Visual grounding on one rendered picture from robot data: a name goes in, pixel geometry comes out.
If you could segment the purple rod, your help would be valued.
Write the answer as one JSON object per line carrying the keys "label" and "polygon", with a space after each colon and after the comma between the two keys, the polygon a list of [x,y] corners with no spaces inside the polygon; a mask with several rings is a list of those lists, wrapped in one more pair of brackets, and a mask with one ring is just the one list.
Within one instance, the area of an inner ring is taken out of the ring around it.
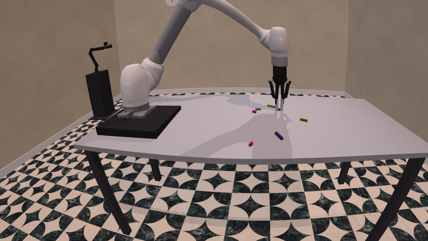
{"label": "purple rod", "polygon": [[283,136],[281,136],[278,132],[275,132],[275,135],[276,135],[280,140],[283,140]]}

